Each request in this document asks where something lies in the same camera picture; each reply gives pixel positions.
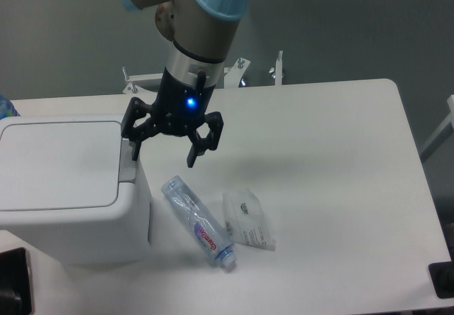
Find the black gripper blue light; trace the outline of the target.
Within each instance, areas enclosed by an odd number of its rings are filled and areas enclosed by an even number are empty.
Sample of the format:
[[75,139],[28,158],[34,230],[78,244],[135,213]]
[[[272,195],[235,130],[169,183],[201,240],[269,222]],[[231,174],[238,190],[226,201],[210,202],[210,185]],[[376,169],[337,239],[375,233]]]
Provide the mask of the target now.
[[[224,122],[219,111],[207,113],[214,87],[207,87],[205,71],[196,72],[193,85],[182,83],[164,71],[157,98],[146,104],[138,97],[129,101],[121,122],[121,136],[129,140],[131,159],[137,161],[142,142],[163,133],[187,136],[192,143],[187,167],[193,168],[196,159],[207,150],[215,151],[221,138]],[[198,128],[206,124],[209,132],[203,138]]]

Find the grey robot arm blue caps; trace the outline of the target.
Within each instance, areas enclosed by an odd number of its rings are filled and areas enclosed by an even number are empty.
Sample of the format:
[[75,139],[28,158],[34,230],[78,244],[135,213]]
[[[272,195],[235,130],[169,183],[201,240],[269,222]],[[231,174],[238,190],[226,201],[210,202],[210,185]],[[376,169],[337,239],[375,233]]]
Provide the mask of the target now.
[[133,160],[142,143],[160,133],[188,137],[187,165],[193,167],[197,157],[218,147],[222,115],[206,110],[249,0],[120,1],[129,11],[156,7],[155,22],[171,43],[155,101],[133,97],[121,135],[130,142]]

